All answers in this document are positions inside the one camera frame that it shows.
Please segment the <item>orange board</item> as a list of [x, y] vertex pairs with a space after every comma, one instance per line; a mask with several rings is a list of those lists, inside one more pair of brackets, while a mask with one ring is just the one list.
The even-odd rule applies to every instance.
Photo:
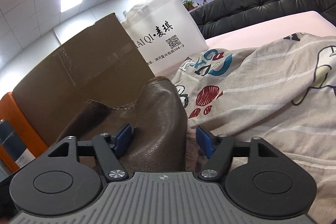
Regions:
[[8, 92], [2, 97], [0, 116], [1, 119], [9, 122], [35, 157], [40, 156], [49, 148], [19, 108], [12, 92]]

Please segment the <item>white shopping bag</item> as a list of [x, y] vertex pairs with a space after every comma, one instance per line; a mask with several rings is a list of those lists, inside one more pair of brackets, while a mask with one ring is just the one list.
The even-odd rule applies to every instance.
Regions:
[[180, 0], [152, 0], [134, 6], [121, 22], [154, 75], [175, 67], [208, 46]]

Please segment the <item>brown cardboard box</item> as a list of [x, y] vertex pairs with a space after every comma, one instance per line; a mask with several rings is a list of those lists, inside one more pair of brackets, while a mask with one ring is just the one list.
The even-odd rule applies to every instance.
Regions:
[[51, 145], [88, 100], [109, 107], [126, 105], [153, 77], [112, 13], [50, 53], [17, 84], [13, 97]]

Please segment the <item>black leather sofa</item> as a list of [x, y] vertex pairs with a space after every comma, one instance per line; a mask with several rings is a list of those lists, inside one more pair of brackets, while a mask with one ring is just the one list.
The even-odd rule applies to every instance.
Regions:
[[205, 39], [268, 20], [315, 11], [335, 23], [335, 0], [214, 0], [190, 13]]

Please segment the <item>pink mattress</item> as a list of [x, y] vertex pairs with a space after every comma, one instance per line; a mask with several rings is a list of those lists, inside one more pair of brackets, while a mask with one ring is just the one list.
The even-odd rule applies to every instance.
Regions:
[[334, 36], [335, 26], [315, 11], [283, 16], [206, 40], [209, 49], [240, 50], [260, 47], [295, 32]]

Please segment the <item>dark blue thermos bottle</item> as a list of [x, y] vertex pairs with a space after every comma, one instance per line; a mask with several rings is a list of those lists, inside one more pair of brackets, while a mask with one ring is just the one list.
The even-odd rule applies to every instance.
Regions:
[[8, 121], [1, 120], [0, 133], [1, 146], [19, 168], [22, 168], [35, 159], [35, 156], [29, 151]]

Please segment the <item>brown leather garment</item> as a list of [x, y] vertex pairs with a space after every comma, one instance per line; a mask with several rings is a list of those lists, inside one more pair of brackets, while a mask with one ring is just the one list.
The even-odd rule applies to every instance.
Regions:
[[88, 100], [58, 140], [90, 140], [113, 134], [126, 123], [133, 129], [133, 140], [120, 163], [128, 173], [185, 170], [187, 115], [177, 88], [166, 77], [148, 81], [139, 98], [127, 105], [109, 107]]

